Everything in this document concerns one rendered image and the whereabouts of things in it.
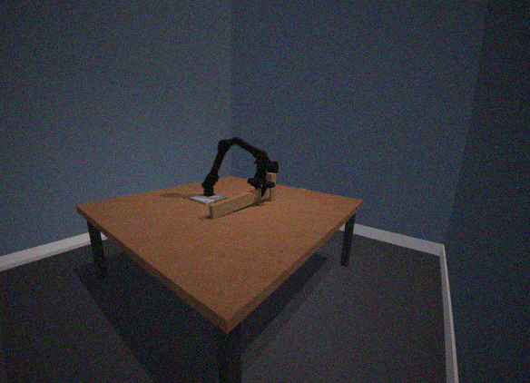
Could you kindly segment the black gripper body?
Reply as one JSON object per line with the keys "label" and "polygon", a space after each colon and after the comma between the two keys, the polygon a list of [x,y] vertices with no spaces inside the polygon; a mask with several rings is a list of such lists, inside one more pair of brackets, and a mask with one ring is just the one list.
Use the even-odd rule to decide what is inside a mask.
{"label": "black gripper body", "polygon": [[[257,173],[255,173],[255,175],[257,175],[258,177],[261,176],[262,183],[260,183],[260,184],[262,184],[262,187],[265,187],[265,188],[273,188],[273,187],[275,187],[275,183],[274,182],[266,182],[267,181],[266,180],[266,175],[267,175],[266,172],[257,172]],[[252,178],[250,178],[250,179],[252,179]],[[247,180],[247,183],[250,183],[250,179]]]}

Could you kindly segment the wooden post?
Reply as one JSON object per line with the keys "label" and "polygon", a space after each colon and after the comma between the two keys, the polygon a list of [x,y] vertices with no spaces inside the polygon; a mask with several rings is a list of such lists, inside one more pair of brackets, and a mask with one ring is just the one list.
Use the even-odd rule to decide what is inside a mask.
{"label": "wooden post", "polygon": [[265,201],[275,201],[275,194],[276,194],[276,173],[269,172],[266,175],[266,182],[274,182],[275,187],[270,188],[270,197],[266,198]]}

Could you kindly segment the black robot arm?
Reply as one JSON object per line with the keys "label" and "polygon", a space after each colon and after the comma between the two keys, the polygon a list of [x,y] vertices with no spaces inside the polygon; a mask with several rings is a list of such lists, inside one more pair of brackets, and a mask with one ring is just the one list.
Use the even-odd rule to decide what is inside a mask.
{"label": "black robot arm", "polygon": [[[268,172],[275,172],[278,173],[279,171],[279,165],[278,162],[271,162],[268,154],[258,148],[253,147],[252,145],[248,144],[247,142],[243,141],[240,137],[234,137],[231,139],[226,140],[219,140],[218,142],[218,152],[216,155],[216,158],[214,160],[214,163],[211,167],[211,171],[207,174],[206,178],[204,179],[204,182],[201,184],[201,187],[203,188],[204,194],[203,196],[213,196],[213,185],[218,181],[218,170],[220,169],[221,162],[223,160],[224,154],[230,149],[231,145],[237,144],[244,150],[250,152],[257,160],[254,162],[254,164],[257,164],[257,172],[265,172],[266,170]],[[259,162],[261,161],[261,162]],[[254,175],[254,178],[250,179],[250,185],[258,185],[262,183],[261,176]]]}

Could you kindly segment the long wooden rail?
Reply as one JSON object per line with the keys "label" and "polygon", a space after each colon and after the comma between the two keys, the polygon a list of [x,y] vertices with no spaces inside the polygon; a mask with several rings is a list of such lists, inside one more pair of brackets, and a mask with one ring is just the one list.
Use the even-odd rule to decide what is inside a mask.
{"label": "long wooden rail", "polygon": [[248,205],[251,205],[257,201],[264,200],[270,197],[270,188],[268,188],[263,197],[261,197],[261,188],[248,191],[243,194],[231,197],[229,199],[215,202],[209,205],[209,214],[210,219],[214,220],[228,214],[230,212],[236,211]]}

